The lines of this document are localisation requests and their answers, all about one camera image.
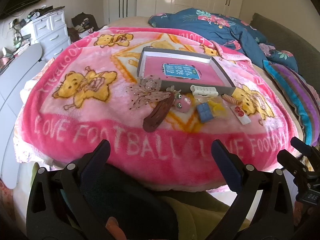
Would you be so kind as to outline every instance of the pink blanket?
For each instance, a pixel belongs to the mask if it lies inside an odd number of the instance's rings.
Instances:
[[[143,47],[178,49],[214,56],[244,98],[251,123],[227,120],[202,124],[195,105],[173,108],[153,133],[142,129],[152,107],[129,110],[126,87],[136,82]],[[188,95],[193,103],[194,98]],[[280,100],[243,54],[176,29],[108,28],[70,45],[51,64],[28,97],[19,120],[22,139],[39,154],[68,163],[111,143],[112,165],[157,190],[208,190],[225,182],[211,157],[220,139],[244,163],[271,171],[279,150],[294,153],[297,130]]]

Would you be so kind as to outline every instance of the white bed frame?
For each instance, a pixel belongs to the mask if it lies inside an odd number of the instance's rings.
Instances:
[[[41,45],[31,45],[0,76],[0,179],[9,189],[17,185],[20,169],[13,148],[14,123],[22,108],[20,91],[44,67],[41,57]]]

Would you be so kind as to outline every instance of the green headboard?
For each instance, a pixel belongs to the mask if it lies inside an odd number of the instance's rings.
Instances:
[[[277,50],[290,51],[298,63],[299,74],[320,93],[320,52],[283,25],[255,13],[250,24],[266,36]]]

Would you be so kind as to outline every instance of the pink strawberry toy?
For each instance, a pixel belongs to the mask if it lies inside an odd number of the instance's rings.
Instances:
[[[177,111],[187,113],[190,110],[191,100],[185,95],[180,94],[181,90],[176,91],[174,90],[174,86],[171,86],[170,88],[167,88],[167,91],[174,93],[175,100],[173,102],[173,106]]]

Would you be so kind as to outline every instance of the screw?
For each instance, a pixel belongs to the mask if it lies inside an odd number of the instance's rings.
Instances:
[[[280,169],[276,169],[276,174],[278,174],[278,175],[282,175],[282,174],[283,174],[283,172],[282,172]]]
[[[254,167],[251,164],[246,165],[245,167],[248,171],[253,171]]]
[[[41,168],[38,170],[38,173],[39,173],[39,174],[42,174],[42,173],[44,173],[44,171],[45,171],[45,168],[44,168],[44,167],[41,167]]]
[[[73,170],[75,167],[76,167],[76,165],[75,165],[74,163],[69,163],[68,166],[67,166],[67,169],[71,171],[71,170]]]

